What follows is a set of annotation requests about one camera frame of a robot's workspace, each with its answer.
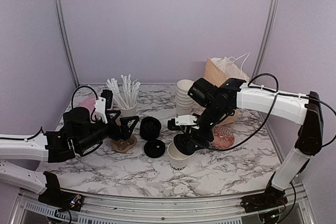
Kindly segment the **white paper coffee cup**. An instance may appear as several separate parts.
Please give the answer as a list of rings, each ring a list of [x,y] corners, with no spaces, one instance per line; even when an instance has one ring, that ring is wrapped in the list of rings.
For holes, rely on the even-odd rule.
[[[170,166],[173,170],[183,170],[187,164],[191,155],[185,155],[181,153],[175,146],[174,142],[171,142],[167,147],[167,153],[169,156]]]

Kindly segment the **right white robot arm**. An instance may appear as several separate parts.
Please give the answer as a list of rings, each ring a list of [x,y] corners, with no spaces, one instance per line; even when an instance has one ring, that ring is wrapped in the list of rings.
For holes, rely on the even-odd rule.
[[[270,179],[268,188],[260,195],[260,203],[271,207],[280,199],[290,182],[307,165],[309,159],[322,149],[323,116],[317,93],[282,93],[278,89],[251,86],[243,79],[230,78],[217,87],[204,78],[193,83],[188,96],[204,107],[201,115],[176,116],[175,125],[189,129],[186,141],[176,140],[176,148],[185,155],[195,151],[189,143],[199,148],[209,148],[213,141],[212,129],[225,116],[236,109],[253,110],[287,119],[300,125],[294,147]]]

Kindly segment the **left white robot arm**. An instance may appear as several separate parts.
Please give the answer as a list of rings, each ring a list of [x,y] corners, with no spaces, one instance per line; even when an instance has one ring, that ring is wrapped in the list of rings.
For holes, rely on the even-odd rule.
[[[96,151],[106,138],[128,140],[138,116],[122,117],[119,110],[109,110],[95,123],[89,110],[76,107],[63,114],[59,131],[39,131],[33,136],[1,136],[1,159],[28,159],[62,163],[76,156],[85,157]],[[54,205],[66,202],[57,176],[50,172],[33,172],[13,164],[1,163],[1,179],[39,195],[45,194]]]

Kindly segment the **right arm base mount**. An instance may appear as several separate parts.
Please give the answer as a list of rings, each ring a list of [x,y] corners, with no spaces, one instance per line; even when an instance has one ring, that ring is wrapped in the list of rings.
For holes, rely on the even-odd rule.
[[[250,213],[285,206],[287,203],[285,191],[274,188],[269,182],[264,192],[242,197],[240,206],[244,208],[245,213]]]

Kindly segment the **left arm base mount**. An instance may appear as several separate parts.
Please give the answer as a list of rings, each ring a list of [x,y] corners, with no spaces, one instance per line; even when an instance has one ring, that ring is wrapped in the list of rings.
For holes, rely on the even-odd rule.
[[[46,177],[46,190],[38,196],[38,201],[63,210],[80,211],[83,195],[61,190],[57,176],[50,172],[43,172]]]

